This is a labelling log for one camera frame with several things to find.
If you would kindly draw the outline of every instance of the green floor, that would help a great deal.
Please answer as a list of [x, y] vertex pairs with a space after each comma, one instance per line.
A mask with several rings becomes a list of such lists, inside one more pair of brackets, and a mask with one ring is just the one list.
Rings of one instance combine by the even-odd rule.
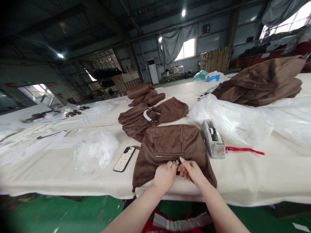
[[[160, 210], [176, 220], [191, 214], [190, 202], [161, 201]], [[69, 233], [101, 232], [122, 211], [123, 203], [111, 196], [85, 197], [75, 202], [63, 197], [39, 195], [7, 214], [15, 232]], [[276, 219], [268, 206], [243, 208], [231, 206], [250, 232], [302, 232], [292, 222], [311, 229], [311, 214], [291, 219]]]

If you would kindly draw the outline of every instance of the brown leather bag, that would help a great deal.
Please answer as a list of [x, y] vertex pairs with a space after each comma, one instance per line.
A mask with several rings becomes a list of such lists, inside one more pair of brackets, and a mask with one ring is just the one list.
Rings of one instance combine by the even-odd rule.
[[195, 125], [149, 128], [136, 160], [133, 187], [140, 187], [152, 180], [158, 166], [182, 157], [195, 161], [207, 180], [217, 188], [217, 180], [208, 156], [201, 132]]
[[[240, 71], [230, 80], [221, 83], [212, 94], [217, 99], [232, 103], [267, 105], [299, 93], [301, 88], [296, 85], [298, 81], [294, 81], [294, 78], [304, 65], [305, 60], [301, 56], [267, 60]], [[293, 81], [295, 89], [288, 85]]]
[[[150, 121], [144, 117], [144, 111], [146, 111], [147, 116], [151, 119]], [[187, 115], [188, 112], [188, 105], [173, 97], [151, 109], [148, 109], [146, 103], [138, 104], [126, 112], [121, 113], [118, 121], [122, 124], [122, 129], [126, 132], [127, 136], [142, 142], [148, 128], [155, 127], [161, 123], [178, 120]]]
[[154, 87], [147, 83], [141, 83], [128, 90], [127, 96], [129, 99], [133, 99], [129, 107], [136, 106], [140, 103], [146, 103], [151, 107], [165, 99], [165, 93], [158, 94], [158, 92], [154, 90]]
[[140, 83], [136, 87], [133, 87], [127, 91], [127, 97], [129, 99], [135, 99], [139, 96], [147, 94], [150, 90], [154, 90], [154, 87], [148, 83]]

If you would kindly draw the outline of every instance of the window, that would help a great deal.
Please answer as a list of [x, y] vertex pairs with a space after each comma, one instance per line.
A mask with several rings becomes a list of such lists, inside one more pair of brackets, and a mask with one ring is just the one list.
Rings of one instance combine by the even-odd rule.
[[266, 26], [263, 27], [260, 39], [271, 36], [274, 33], [288, 32], [298, 29], [310, 21], [311, 17], [311, 2], [305, 4], [299, 11], [292, 15], [289, 19], [285, 20], [283, 23], [272, 28]]
[[5, 91], [0, 89], [0, 115], [14, 112], [24, 108], [24, 106]]
[[97, 79], [93, 78], [92, 75], [90, 75], [90, 73], [86, 70], [86, 68], [84, 68], [85, 71], [87, 72], [87, 74], [90, 76], [91, 80], [94, 82], [94, 81], [97, 81]]
[[179, 52], [175, 61], [185, 59], [185, 58], [189, 58], [189, 57], [194, 57], [195, 53], [196, 52], [195, 52], [195, 38], [194, 38], [194, 39], [190, 39], [190, 40], [184, 42], [184, 44], [181, 48], [181, 51]]
[[18, 89], [36, 104], [43, 103], [50, 108], [63, 106], [44, 84], [18, 87]]

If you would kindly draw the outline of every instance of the white strap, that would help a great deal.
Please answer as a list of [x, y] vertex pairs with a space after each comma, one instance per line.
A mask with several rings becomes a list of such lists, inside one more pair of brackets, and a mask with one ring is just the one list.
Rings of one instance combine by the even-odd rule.
[[145, 110], [145, 111], [144, 111], [144, 117], [146, 118], [147, 121], [152, 121], [152, 119], [151, 119], [150, 117], [148, 117], [148, 115], [147, 115], [147, 111], [148, 111], [148, 110]]

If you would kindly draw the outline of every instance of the gray curtain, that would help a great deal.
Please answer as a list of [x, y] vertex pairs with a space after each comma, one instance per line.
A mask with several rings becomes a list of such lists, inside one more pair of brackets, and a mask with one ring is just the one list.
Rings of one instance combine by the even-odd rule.
[[162, 34], [163, 59], [165, 63], [169, 64], [174, 61], [181, 51], [183, 43], [189, 39], [197, 37], [198, 32], [199, 25], [192, 24]]
[[279, 25], [310, 0], [271, 0], [262, 17], [262, 24], [268, 27]]

